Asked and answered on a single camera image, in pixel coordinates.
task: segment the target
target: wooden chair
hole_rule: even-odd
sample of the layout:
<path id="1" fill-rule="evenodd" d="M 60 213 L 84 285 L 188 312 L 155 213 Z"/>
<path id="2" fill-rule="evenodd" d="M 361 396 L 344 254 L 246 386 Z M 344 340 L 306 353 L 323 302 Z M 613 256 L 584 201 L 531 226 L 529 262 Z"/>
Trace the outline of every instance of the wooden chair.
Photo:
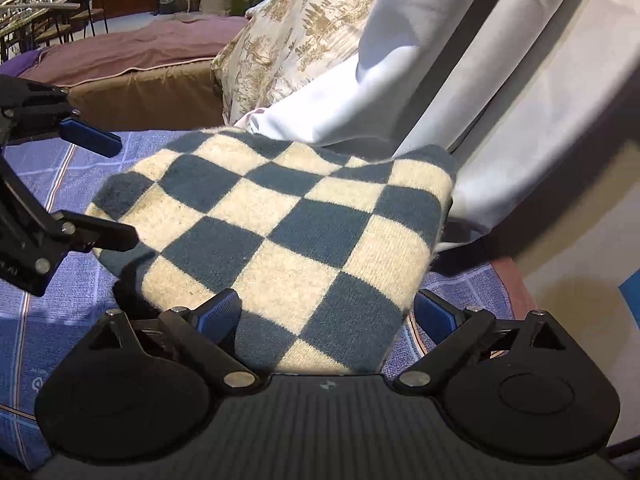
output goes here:
<path id="1" fill-rule="evenodd" d="M 91 25 L 91 32 L 95 36 L 94 19 L 102 18 L 102 20 L 104 21 L 104 30 L 107 34 L 109 33 L 109 27 L 107 26 L 107 17 L 104 14 L 104 8 L 102 8 L 104 7 L 104 5 L 102 7 L 94 7 L 92 9 L 91 2 L 93 1 L 94 0 L 79 0 L 78 3 L 82 5 L 81 8 L 84 8 L 84 10 L 81 10 L 77 14 L 69 17 L 69 23 L 72 26 L 73 24 L 78 22 L 84 23 L 84 32 L 82 34 L 83 38 L 86 38 L 87 23 Z"/>
<path id="2" fill-rule="evenodd" d="M 39 45 L 45 43 L 50 46 L 51 40 L 58 38 L 60 44 L 66 43 L 69 39 L 74 40 L 74 35 L 71 30 L 71 25 L 68 23 L 60 23 L 58 18 L 62 17 L 62 22 L 65 21 L 64 14 L 62 12 L 53 12 L 51 18 L 47 18 L 39 25 L 33 25 L 33 44 Z M 50 22 L 53 20 L 54 25 L 51 27 Z"/>
<path id="3" fill-rule="evenodd" d="M 9 51 L 11 47 L 16 44 L 20 45 L 20 53 L 22 53 L 22 45 L 20 43 L 20 38 L 18 38 L 16 32 L 2 38 L 2 41 L 0 41 L 0 49 L 2 50 L 2 52 L 0 53 L 0 60 L 2 60 L 2 62 L 5 62 L 9 59 Z"/>

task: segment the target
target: white curtain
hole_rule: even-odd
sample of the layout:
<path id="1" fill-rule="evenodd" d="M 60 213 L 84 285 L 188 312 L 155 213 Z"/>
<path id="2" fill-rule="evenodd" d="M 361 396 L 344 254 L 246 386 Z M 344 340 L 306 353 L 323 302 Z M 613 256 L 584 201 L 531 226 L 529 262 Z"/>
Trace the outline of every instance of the white curtain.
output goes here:
<path id="1" fill-rule="evenodd" d="M 367 158 L 440 144 L 460 163 L 440 249 L 486 234 L 634 69 L 640 0 L 499 0 L 431 100 L 420 83 L 473 1 L 377 0 L 358 54 L 250 128 Z"/>

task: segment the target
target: folded blanket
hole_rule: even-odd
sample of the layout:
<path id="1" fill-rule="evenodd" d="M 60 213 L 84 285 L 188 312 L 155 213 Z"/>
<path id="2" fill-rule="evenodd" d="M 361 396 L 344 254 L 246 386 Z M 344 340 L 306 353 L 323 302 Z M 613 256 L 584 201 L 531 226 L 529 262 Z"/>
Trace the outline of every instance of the folded blanket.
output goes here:
<path id="1" fill-rule="evenodd" d="M 437 146 L 363 160 L 223 128 L 112 176 L 87 213 L 132 224 L 101 251 L 160 309 L 234 288 L 237 357 L 255 370 L 379 371 L 430 262 L 453 186 Z"/>

